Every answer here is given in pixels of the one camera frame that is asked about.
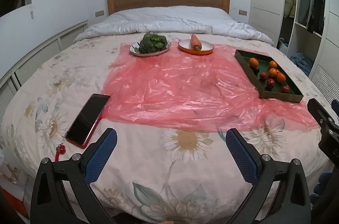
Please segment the small orange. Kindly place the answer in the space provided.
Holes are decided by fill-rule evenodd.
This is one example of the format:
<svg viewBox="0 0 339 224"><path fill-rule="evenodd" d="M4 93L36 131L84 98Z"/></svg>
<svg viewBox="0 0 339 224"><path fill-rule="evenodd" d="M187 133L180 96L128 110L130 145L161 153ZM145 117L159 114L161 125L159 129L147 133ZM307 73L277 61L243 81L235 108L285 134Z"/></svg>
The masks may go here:
<svg viewBox="0 0 339 224"><path fill-rule="evenodd" d="M270 69L277 69L278 65L275 61L270 61L268 64Z"/></svg>
<svg viewBox="0 0 339 224"><path fill-rule="evenodd" d="M275 69L275 68L270 68L270 69L268 70L268 76L269 76L270 78L275 78L275 77L277 76L277 74L278 74L278 70Z"/></svg>
<svg viewBox="0 0 339 224"><path fill-rule="evenodd" d="M280 84L284 84L286 82L286 76L282 72L279 72L276 75L276 81Z"/></svg>

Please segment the red fruit pair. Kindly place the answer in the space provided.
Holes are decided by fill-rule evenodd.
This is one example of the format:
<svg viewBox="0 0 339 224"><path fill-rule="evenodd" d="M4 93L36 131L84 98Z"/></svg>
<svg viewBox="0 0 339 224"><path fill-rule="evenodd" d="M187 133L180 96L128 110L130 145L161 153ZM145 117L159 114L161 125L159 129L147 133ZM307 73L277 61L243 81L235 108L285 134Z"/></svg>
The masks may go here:
<svg viewBox="0 0 339 224"><path fill-rule="evenodd" d="M273 78L270 78L266 81L266 88L267 89L273 89L275 86L275 80Z"/></svg>

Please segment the large orange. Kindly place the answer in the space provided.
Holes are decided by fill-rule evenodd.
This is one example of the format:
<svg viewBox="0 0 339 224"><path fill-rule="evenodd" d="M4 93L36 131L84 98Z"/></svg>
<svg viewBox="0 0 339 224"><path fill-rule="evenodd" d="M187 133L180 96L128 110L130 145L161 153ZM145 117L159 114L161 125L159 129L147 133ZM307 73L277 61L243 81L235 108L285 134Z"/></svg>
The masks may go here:
<svg viewBox="0 0 339 224"><path fill-rule="evenodd" d="M251 68L256 69L256 68L259 67L259 62L256 58L250 58L249 59L249 65L250 65Z"/></svg>

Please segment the dark plum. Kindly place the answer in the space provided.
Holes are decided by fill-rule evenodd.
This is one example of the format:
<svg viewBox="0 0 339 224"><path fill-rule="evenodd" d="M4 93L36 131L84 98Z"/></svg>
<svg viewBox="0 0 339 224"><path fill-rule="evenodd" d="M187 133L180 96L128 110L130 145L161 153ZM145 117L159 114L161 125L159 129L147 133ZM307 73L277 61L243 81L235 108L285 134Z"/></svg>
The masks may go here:
<svg viewBox="0 0 339 224"><path fill-rule="evenodd" d="M255 75L258 75L260 69L259 68L251 68Z"/></svg>

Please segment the blue folded blanket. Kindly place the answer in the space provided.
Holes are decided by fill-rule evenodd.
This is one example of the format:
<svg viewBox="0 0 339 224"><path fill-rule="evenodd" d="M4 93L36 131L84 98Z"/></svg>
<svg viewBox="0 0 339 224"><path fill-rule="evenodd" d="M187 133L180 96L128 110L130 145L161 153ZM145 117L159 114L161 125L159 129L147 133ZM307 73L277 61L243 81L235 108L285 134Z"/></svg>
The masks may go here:
<svg viewBox="0 0 339 224"><path fill-rule="evenodd" d="M311 59L304 55L303 53L296 53L290 57L291 62L293 62L298 68L302 70L306 74L306 76L310 75L313 62Z"/></svg>

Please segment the red tassel charm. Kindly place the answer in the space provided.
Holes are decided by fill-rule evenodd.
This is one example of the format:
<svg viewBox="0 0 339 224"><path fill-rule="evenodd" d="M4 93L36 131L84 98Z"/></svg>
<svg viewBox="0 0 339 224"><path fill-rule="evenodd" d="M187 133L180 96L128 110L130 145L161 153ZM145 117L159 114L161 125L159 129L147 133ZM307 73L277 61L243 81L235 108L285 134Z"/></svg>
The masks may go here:
<svg viewBox="0 0 339 224"><path fill-rule="evenodd" d="M65 145L64 145L64 141L65 141L65 136L62 137L61 142L60 142L59 145L56 147L54 162L58 162L58 161L59 161L60 155L64 155L64 154L65 154Z"/></svg>

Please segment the green rectangular tray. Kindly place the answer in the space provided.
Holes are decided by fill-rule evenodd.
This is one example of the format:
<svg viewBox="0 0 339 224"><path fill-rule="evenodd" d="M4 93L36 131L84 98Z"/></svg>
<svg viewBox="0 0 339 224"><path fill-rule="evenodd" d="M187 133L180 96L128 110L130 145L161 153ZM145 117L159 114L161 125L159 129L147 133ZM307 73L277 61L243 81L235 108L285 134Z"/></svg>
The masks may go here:
<svg viewBox="0 0 339 224"><path fill-rule="evenodd" d="M278 69L280 72L282 72L286 76L286 82L284 84L280 84L276 81L276 78L273 78L275 80L275 86L273 89L267 89L266 88L266 81L260 80L259 74L261 72L266 72L268 74L268 70L270 69L268 64L270 61L275 61L272 57L269 57L267 55L257 54L249 51L244 50L236 50L234 54L235 58L237 59L238 63L242 67L243 71L245 72L246 76L250 80L250 82L255 86L259 93L260 98L274 98L281 101L286 102L293 102L293 103L299 103L302 98L303 94L300 91L300 89L296 86L294 81L290 78L290 76L283 70L282 67L278 65ZM250 58L256 58L259 62L259 73L258 75L255 75L252 71L250 65L249 65L249 59ZM282 93L281 89L282 86L288 85L290 88L289 93Z"/></svg>

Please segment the black smartphone red case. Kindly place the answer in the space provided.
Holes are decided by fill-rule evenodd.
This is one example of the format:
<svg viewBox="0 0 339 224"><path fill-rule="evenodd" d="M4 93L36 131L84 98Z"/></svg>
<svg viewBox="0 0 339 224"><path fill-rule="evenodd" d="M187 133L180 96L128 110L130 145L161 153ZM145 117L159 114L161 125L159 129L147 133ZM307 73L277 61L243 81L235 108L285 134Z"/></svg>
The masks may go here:
<svg viewBox="0 0 339 224"><path fill-rule="evenodd" d="M71 144L85 149L109 99L109 95L92 94L67 131L65 139Z"/></svg>

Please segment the hanging clothes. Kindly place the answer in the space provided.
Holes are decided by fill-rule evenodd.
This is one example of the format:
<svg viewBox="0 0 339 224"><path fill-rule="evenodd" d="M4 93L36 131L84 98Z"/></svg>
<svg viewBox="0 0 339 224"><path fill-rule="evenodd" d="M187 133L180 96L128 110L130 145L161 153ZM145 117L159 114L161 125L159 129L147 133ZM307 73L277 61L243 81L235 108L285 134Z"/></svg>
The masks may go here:
<svg viewBox="0 0 339 224"><path fill-rule="evenodd" d="M298 11L298 23L304 24L310 33L322 34L324 30L325 0L285 0L284 17L293 18Z"/></svg>

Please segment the pink plastic sheet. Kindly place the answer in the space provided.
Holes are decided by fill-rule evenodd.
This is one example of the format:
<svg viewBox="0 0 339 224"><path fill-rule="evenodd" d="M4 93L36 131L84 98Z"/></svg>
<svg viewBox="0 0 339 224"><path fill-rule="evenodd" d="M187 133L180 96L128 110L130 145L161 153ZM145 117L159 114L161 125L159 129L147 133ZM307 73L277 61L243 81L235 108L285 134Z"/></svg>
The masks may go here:
<svg viewBox="0 0 339 224"><path fill-rule="evenodd" d="M173 46L140 58L121 44L102 93L110 96L105 119L154 127L215 132L250 131L283 120L293 129L317 126L305 102L261 99L236 60L235 48L218 44L195 56Z"/></svg>

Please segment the white radiator cover cabinet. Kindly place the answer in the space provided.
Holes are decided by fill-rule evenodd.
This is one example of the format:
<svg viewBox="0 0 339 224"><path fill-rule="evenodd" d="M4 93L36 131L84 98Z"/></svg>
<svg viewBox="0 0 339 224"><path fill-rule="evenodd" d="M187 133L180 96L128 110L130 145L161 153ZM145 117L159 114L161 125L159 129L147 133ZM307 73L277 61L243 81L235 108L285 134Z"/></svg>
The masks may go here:
<svg viewBox="0 0 339 224"><path fill-rule="evenodd" d="M27 53L1 78L1 116L19 88L34 72L44 62L73 45L76 36L87 27L88 21L83 21L52 36Z"/></svg>

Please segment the orange carrot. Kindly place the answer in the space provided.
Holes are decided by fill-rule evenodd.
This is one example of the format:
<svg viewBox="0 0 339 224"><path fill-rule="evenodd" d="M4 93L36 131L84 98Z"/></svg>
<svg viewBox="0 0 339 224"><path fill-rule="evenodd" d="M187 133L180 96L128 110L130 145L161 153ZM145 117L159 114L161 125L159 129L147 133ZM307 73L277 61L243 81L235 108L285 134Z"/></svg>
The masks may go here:
<svg viewBox="0 0 339 224"><path fill-rule="evenodd" d="M190 46L192 50L195 50L195 51L200 51L202 49L201 41L198 39L198 37L195 34L191 35Z"/></svg>

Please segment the orange rimmed white plate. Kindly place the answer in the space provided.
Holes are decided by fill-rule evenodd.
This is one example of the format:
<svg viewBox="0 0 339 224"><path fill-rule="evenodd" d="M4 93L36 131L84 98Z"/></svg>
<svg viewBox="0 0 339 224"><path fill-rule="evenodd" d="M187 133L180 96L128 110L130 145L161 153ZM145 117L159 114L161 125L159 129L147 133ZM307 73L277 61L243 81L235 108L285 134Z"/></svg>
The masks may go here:
<svg viewBox="0 0 339 224"><path fill-rule="evenodd" d="M202 45L202 49L200 51L191 48L191 41L189 39L180 40L178 43L178 48L179 50L192 55L209 55L213 52L213 44L204 40L201 40L200 42Z"/></svg>

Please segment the white duvet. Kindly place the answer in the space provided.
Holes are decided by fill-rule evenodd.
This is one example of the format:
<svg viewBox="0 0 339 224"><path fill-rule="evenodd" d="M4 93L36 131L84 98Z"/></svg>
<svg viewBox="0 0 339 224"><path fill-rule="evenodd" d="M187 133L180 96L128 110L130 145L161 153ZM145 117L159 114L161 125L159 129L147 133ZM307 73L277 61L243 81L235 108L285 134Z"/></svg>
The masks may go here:
<svg viewBox="0 0 339 224"><path fill-rule="evenodd" d="M75 41L109 35L149 32L179 32L222 35L239 39L273 40L254 27L235 21L226 11L214 7L170 6L122 10L109 15L79 34Z"/></svg>

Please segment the white patterned plate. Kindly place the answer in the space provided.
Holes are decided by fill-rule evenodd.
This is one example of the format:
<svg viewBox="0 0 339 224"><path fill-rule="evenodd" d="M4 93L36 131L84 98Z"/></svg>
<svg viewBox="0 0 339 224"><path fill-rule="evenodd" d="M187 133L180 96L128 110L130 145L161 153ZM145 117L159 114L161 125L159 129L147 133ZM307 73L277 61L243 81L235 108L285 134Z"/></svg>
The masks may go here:
<svg viewBox="0 0 339 224"><path fill-rule="evenodd" d="M171 42L167 41L167 45L166 45L166 48L164 50L157 51L157 52L154 52L154 53L140 53L139 46L140 45L139 45L138 42L132 44L129 48L130 53L132 53L133 55L135 55L137 57L153 57L153 56L158 56L158 55L166 53L171 48Z"/></svg>

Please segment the green leafy vegetable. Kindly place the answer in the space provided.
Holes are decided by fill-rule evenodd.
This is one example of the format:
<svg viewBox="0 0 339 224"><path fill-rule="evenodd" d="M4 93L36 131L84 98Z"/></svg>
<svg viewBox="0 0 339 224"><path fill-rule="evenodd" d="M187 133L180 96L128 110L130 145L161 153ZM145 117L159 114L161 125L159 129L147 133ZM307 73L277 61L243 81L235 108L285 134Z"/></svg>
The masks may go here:
<svg viewBox="0 0 339 224"><path fill-rule="evenodd" d="M163 35L147 33L139 42L139 53L150 54L163 51L167 48L167 39Z"/></svg>

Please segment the right wall socket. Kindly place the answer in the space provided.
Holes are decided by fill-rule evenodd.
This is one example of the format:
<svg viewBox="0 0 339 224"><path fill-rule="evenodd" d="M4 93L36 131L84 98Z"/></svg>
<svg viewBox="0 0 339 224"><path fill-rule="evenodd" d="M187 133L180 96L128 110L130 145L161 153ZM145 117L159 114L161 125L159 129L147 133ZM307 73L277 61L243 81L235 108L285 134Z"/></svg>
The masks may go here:
<svg viewBox="0 0 339 224"><path fill-rule="evenodd" d="M238 14L243 15L243 16L247 16L247 12L245 10L239 10Z"/></svg>

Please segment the wall socket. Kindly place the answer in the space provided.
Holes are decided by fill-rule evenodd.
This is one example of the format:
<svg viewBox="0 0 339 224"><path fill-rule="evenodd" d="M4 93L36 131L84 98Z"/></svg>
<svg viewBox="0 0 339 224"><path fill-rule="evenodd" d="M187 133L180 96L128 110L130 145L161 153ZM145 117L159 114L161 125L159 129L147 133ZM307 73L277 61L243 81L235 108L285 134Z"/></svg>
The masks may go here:
<svg viewBox="0 0 339 224"><path fill-rule="evenodd" d="M95 16L96 16L96 17L101 17L101 16L103 16L104 14L105 14L104 11L98 11L98 12L95 13Z"/></svg>
<svg viewBox="0 0 339 224"><path fill-rule="evenodd" d="M238 14L243 15L243 16L247 16L247 12L245 10L239 10Z"/></svg>

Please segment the left wall socket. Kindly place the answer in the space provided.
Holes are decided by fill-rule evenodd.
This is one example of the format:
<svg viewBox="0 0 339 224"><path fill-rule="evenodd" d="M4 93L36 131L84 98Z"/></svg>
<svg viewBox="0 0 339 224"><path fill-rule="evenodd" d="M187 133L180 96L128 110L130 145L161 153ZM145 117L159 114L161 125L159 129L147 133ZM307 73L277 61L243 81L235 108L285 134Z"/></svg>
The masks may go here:
<svg viewBox="0 0 339 224"><path fill-rule="evenodd" d="M95 13L95 16L96 16L96 17L101 17L101 16L103 16L104 14L105 14L104 11L98 11L98 12Z"/></svg>

